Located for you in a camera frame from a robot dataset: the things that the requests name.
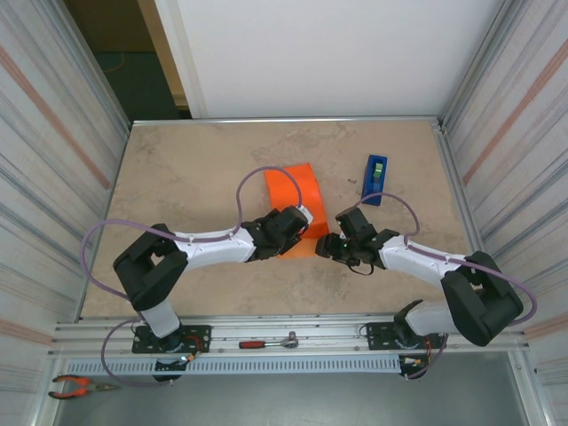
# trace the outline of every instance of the gray floor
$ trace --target gray floor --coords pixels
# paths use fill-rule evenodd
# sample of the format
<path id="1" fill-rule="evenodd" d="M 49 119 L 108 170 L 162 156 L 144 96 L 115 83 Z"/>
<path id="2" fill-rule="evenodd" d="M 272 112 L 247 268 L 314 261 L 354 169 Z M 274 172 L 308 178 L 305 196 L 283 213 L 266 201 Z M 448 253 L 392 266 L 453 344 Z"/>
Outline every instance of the gray floor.
<path id="1" fill-rule="evenodd" d="M 526 425 L 505 353 L 445 354 L 423 379 L 398 375 L 182 377 L 60 405 L 59 426 Z"/>

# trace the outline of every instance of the cable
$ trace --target cable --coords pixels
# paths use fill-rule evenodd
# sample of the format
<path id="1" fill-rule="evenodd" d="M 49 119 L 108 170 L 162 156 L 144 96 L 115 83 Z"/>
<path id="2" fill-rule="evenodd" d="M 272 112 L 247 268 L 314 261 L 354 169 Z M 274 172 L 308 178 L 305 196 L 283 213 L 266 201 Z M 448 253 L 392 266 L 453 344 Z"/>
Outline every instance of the cable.
<path id="1" fill-rule="evenodd" d="M 442 342 L 442 346 L 440 346 L 438 353 L 436 355 L 434 355 L 434 358 L 432 358 L 432 361 L 430 361 L 426 367 L 421 368 L 416 373 L 412 373 L 411 375 L 408 375 L 406 378 L 407 379 L 414 379 L 414 378 L 420 377 L 424 373 L 426 373 L 430 369 L 430 367 L 432 367 L 434 364 L 436 364 L 436 362 L 439 360 L 440 356 L 442 355 L 442 352 L 444 351 L 444 349 L 447 346 L 447 339 L 448 339 L 449 336 L 450 335 L 444 335 L 444 341 Z"/>
<path id="2" fill-rule="evenodd" d="M 118 71 L 119 69 L 124 67 L 124 64 L 126 63 L 126 58 L 124 58 L 124 52 L 123 51 L 121 52 L 121 55 L 122 55 L 121 64 L 118 67 L 103 69 L 103 73 L 105 73 L 105 74 L 113 73 L 114 71 Z"/>
<path id="3" fill-rule="evenodd" d="M 491 274 L 491 275 L 493 275 L 497 278 L 501 278 L 502 280 L 509 282 L 510 284 L 513 284 L 515 287 L 522 290 L 529 297 L 529 299 L 531 299 L 531 304 L 532 304 L 531 309 L 524 317 L 511 321 L 509 323 L 510 326 L 516 326 L 518 324 L 522 324 L 522 323 L 528 321 L 530 318 L 532 318 L 534 316 L 534 314 L 536 313 L 537 307 L 538 307 L 536 297 L 531 290 L 529 290 L 524 284 L 522 284 L 517 279 L 515 279 L 513 277 L 509 277 L 508 275 L 505 275 L 502 272 L 495 271 L 494 269 L 488 268 L 488 267 L 483 266 L 481 264 L 474 264 L 474 263 L 471 263 L 471 262 L 466 262 L 464 260 L 455 259 L 455 258 L 452 258 L 452 257 L 446 258 L 445 256 L 437 255 L 435 253 L 431 253 L 427 250 L 417 248 L 417 247 L 413 246 L 412 244 L 409 244 L 409 242 L 410 242 L 409 237 L 414 237 L 415 235 L 418 235 L 418 233 L 420 232 L 420 222 L 418 221 L 418 216 L 416 216 L 416 213 L 414 212 L 413 208 L 410 207 L 410 204 L 408 204 L 406 201 L 404 201 L 402 198 L 398 197 L 397 195 L 394 195 L 392 193 L 383 193 L 383 192 L 371 193 L 371 194 L 361 198 L 355 204 L 353 204 L 352 209 L 355 209 L 363 201 L 366 201 L 370 198 L 381 196 L 381 195 L 383 195 L 385 197 L 393 198 L 397 201 L 400 201 L 402 204 L 404 204 L 406 209 L 412 215 L 412 217 L 414 219 L 415 229 L 414 229 L 414 231 L 412 231 L 410 233 L 406 233 L 404 235 L 405 246 L 408 249 L 412 250 L 415 253 L 419 253 L 421 255 L 428 256 L 428 257 L 431 257 L 433 259 L 443 260 L 443 261 L 449 262 L 451 264 L 459 264 L 461 266 L 466 266 L 468 268 L 476 269 L 476 270 L 481 271 L 481 272 L 489 273 L 489 274 Z"/>
<path id="4" fill-rule="evenodd" d="M 160 383 L 131 382 L 130 380 L 125 380 L 125 379 L 122 379 L 121 377 L 118 377 L 117 375 L 115 375 L 112 371 L 110 371 L 110 368 L 107 365 L 107 361 L 105 360 L 105 350 L 107 349 L 107 344 L 108 344 L 108 341 L 110 340 L 111 336 L 120 327 L 125 326 L 126 324 L 129 324 L 129 323 L 135 323 L 139 320 L 140 320 L 140 317 L 129 318 L 129 319 L 123 321 L 123 322 L 118 323 L 117 325 L 112 327 L 111 330 L 108 332 L 108 335 L 106 335 L 105 340 L 103 340 L 103 345 L 100 348 L 100 362 L 103 365 L 103 369 L 105 370 L 105 372 L 108 374 L 109 377 L 112 377 L 118 383 L 123 384 L 124 386 L 131 386 L 131 387 L 134 387 L 134 388 L 156 388 L 156 387 L 163 386 L 165 384 L 169 384 L 170 382 L 160 382 Z"/>
<path id="5" fill-rule="evenodd" d="M 373 275 L 373 272 L 375 271 L 375 266 L 373 264 L 371 264 L 371 271 L 369 271 L 369 273 L 363 273 L 363 272 L 356 271 L 355 269 L 353 269 L 353 267 L 350 264 L 348 264 L 347 267 L 349 268 L 349 270 L 351 272 L 355 272 L 359 275 L 363 275 L 364 277 L 368 277 L 369 275 Z"/>
<path id="6" fill-rule="evenodd" d="M 256 175 L 256 173 L 258 173 L 260 171 L 264 171 L 264 170 L 276 170 L 276 171 L 279 171 L 280 173 L 283 173 L 284 175 L 286 175 L 292 181 L 292 184 L 294 184 L 294 186 L 296 187 L 296 190 L 298 192 L 298 204 L 297 204 L 298 207 L 302 206 L 302 203 L 304 201 L 303 196 L 302 196 L 302 189 L 300 188 L 300 185 L 296 182 L 294 177 L 287 170 L 284 170 L 280 167 L 275 167 L 275 166 L 259 167 L 258 169 L 252 170 L 247 176 L 245 176 L 241 180 L 239 185 L 237 186 L 237 191 L 236 191 L 237 211 L 238 211 L 237 225 L 227 235 L 222 235 L 220 237 L 194 238 L 194 239 L 190 240 L 188 238 L 177 237 L 176 235 L 174 235 L 172 233 L 165 233 L 163 231 L 158 231 L 157 229 L 154 229 L 150 226 L 138 224 L 138 223 L 132 222 L 130 220 L 124 220 L 124 219 L 102 220 L 102 221 L 98 222 L 97 224 L 93 225 L 91 228 L 89 228 L 87 230 L 87 232 L 85 233 L 85 235 L 83 236 L 83 239 L 81 241 L 81 249 L 80 249 L 80 253 L 79 253 L 79 260 L 81 261 L 81 269 L 83 270 L 83 272 L 87 276 L 87 278 L 93 284 L 95 284 L 98 288 L 105 290 L 108 293 L 111 293 L 115 296 L 119 296 L 122 299 L 129 300 L 129 298 L 124 293 L 122 293 L 118 290 L 115 290 L 113 288 L 110 288 L 109 286 L 107 286 L 107 285 L 103 284 L 102 282 L 100 282 L 99 280 L 97 280 L 92 275 L 91 271 L 89 270 L 89 267 L 87 266 L 87 260 L 85 258 L 87 243 L 89 242 L 89 238 L 95 233 L 95 231 L 97 231 L 100 227 L 105 226 L 105 225 L 126 225 L 126 226 L 130 226 L 132 228 L 140 229 L 140 230 L 145 231 L 147 233 L 153 233 L 154 235 L 158 235 L 160 237 L 167 238 L 168 240 L 173 240 L 173 241 L 198 243 L 198 242 L 216 242 L 216 241 L 227 240 L 227 239 L 231 238 L 233 235 L 235 235 L 241 228 L 241 223 L 242 223 L 241 189 L 242 189 L 242 187 L 252 176 L 254 176 L 254 175 Z"/>

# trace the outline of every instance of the doorway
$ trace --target doorway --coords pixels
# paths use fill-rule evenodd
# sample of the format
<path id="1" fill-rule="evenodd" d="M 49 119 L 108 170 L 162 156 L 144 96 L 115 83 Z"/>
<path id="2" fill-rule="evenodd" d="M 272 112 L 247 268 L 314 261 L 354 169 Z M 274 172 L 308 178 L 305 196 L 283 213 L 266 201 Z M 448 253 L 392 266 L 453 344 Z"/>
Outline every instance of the doorway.
<path id="1" fill-rule="evenodd" d="M 154 0 L 65 5 L 131 122 L 192 118 Z"/>

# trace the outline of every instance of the red-handled wrench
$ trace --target red-handled wrench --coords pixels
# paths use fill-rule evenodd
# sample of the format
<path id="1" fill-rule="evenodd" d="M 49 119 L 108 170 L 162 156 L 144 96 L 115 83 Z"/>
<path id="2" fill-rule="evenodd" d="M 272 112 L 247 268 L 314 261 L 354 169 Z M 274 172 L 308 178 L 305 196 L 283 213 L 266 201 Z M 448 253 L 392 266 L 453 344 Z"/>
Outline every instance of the red-handled wrench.
<path id="1" fill-rule="evenodd" d="M 282 346 L 284 348 L 294 349 L 298 347 L 298 339 L 296 332 L 290 331 L 288 337 L 279 342 L 266 342 L 264 340 L 249 340 L 247 342 L 239 342 L 241 349 L 262 349 L 267 346 Z"/>

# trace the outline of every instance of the red stripe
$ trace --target red stripe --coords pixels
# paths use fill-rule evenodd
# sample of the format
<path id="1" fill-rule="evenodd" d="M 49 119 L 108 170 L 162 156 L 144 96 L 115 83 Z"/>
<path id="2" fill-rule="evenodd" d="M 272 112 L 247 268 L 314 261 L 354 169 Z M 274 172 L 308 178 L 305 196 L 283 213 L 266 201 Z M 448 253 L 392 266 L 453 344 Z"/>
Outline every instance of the red stripe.
<path id="1" fill-rule="evenodd" d="M 568 58 L 568 39 L 564 42 L 562 47 L 558 49 L 552 59 L 548 62 L 548 64 L 544 67 L 544 69 L 540 72 L 539 76 L 536 77 L 536 80 L 529 88 L 528 92 L 525 94 L 525 97 L 521 102 L 517 105 L 515 110 L 510 114 L 510 116 L 505 120 L 505 122 L 501 125 L 497 133 L 491 138 L 489 144 L 485 147 L 481 155 L 477 158 L 477 160 L 473 163 L 471 168 L 463 177 L 463 183 L 467 185 L 473 175 L 476 173 L 477 169 L 483 164 L 483 162 L 487 159 L 489 154 L 495 149 L 497 145 L 501 142 L 503 137 L 507 134 L 513 124 L 517 121 L 518 117 L 523 113 L 523 111 L 528 107 L 528 105 L 536 98 L 536 95 L 540 93 L 542 88 L 548 83 L 548 81 L 552 78 L 552 76 L 556 73 L 558 68 L 562 66 L 564 61 Z"/>
<path id="2" fill-rule="evenodd" d="M 12 76 L 14 81 L 19 85 L 19 87 L 28 95 L 32 102 L 34 102 L 37 109 L 43 114 L 51 126 L 63 137 L 67 144 L 73 149 L 77 156 L 81 159 L 84 165 L 89 169 L 89 171 L 94 175 L 94 177 L 100 182 L 105 189 L 110 187 L 110 182 L 105 177 L 105 175 L 99 170 L 97 165 L 89 158 L 79 143 L 75 140 L 71 132 L 67 129 L 65 124 L 59 119 L 55 112 L 51 109 L 47 102 L 42 98 L 42 96 L 37 92 L 37 90 L 32 86 L 29 80 L 26 78 L 24 73 L 16 65 L 16 63 L 10 58 L 8 52 L 0 46 L 0 63 L 4 69 Z"/>
<path id="3" fill-rule="evenodd" d="M 16 339 L 25 340 L 33 343 L 40 343 L 51 346 L 52 338 L 50 335 L 32 328 L 24 327 L 21 324 L 0 319 L 0 335 L 8 335 Z"/>

